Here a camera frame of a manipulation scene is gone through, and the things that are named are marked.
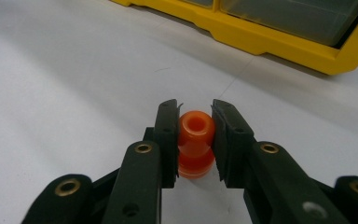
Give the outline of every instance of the white surface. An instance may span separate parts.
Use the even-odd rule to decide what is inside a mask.
[[[257,140],[332,186],[358,175],[358,69],[327,77],[215,42],[192,24],[105,0],[0,1],[0,223],[58,176],[117,169],[158,104],[234,104]],[[214,168],[162,195],[163,223],[250,223]]]

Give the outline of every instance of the yellow container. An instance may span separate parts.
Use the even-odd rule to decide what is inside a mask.
[[[151,7],[183,20],[191,21],[199,28],[209,31],[217,41],[234,48],[242,49],[254,55],[270,53],[327,75],[348,72],[358,66],[358,23],[345,41],[338,48],[334,48],[298,35],[289,34],[290,32],[279,31],[276,27],[274,27],[275,29],[270,28],[263,22],[260,24],[257,21],[245,20],[246,15],[244,19],[238,18],[238,15],[231,16],[227,14],[227,7],[225,7],[227,0],[112,1],[126,7],[131,4]]]

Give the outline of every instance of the hole in orange object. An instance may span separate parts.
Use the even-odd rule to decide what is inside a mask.
[[[187,127],[193,132],[200,132],[205,129],[205,126],[205,120],[200,117],[193,117],[187,122]]]

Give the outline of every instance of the yellow storage box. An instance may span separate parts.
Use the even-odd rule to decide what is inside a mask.
[[[358,66],[358,0],[112,0],[151,7],[237,49],[270,53],[327,75]]]

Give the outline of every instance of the orange object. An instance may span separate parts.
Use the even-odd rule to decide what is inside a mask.
[[[200,178],[208,173],[214,161],[213,120],[204,112],[189,111],[179,119],[179,125],[179,175]]]

